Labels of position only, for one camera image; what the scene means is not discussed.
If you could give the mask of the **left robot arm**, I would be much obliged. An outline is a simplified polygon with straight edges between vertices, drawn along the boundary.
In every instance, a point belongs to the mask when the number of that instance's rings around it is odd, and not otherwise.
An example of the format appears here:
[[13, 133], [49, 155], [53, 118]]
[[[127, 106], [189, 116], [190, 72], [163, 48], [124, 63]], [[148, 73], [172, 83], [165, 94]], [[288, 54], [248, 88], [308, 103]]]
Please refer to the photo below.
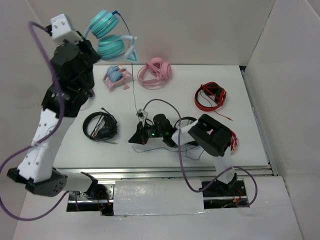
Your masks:
[[80, 32], [77, 35], [77, 40], [64, 38], [48, 60], [53, 83], [42, 100], [37, 130], [30, 146], [24, 148], [24, 159], [7, 176], [35, 195], [54, 197], [61, 191], [79, 191], [91, 200], [105, 190], [96, 178], [86, 172], [63, 174], [53, 166], [65, 134], [94, 96], [93, 65], [100, 58], [91, 42]]

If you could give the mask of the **teal cat ear headphones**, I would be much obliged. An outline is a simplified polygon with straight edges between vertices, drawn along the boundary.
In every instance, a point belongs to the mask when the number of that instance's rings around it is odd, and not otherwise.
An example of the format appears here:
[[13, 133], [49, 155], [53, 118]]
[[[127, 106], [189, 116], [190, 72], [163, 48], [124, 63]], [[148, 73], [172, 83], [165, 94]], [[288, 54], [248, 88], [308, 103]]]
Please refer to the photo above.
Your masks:
[[119, 23], [117, 16], [121, 16], [121, 14], [116, 10], [113, 12], [100, 11], [90, 20], [88, 27], [84, 31], [84, 37], [87, 38], [88, 34], [92, 34], [98, 39], [97, 53], [103, 61], [117, 62], [125, 60], [137, 63], [137, 37], [131, 34], [110, 34]]

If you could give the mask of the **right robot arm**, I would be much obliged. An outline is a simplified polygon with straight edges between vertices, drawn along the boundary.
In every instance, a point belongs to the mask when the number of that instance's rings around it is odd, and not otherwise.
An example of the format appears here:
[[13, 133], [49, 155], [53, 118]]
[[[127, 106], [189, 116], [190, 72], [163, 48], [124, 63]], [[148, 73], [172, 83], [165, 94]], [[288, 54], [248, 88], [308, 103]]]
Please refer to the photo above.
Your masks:
[[[235, 190], [237, 180], [231, 160], [231, 153], [238, 144], [235, 134], [227, 126], [207, 114], [202, 114], [198, 119], [192, 118], [192, 123], [181, 126], [181, 121], [186, 119], [182, 117], [175, 125], [172, 125], [164, 114], [157, 114], [153, 118], [153, 124], [148, 124], [146, 121], [139, 122], [136, 132], [128, 142], [145, 145], [151, 138], [162, 138], [168, 147], [178, 149], [183, 178], [193, 192], [204, 192], [214, 182], [217, 182], [219, 193], [223, 196], [230, 195]], [[183, 167], [181, 147], [185, 144], [200, 146], [214, 159], [217, 176], [198, 190], [191, 187]]]

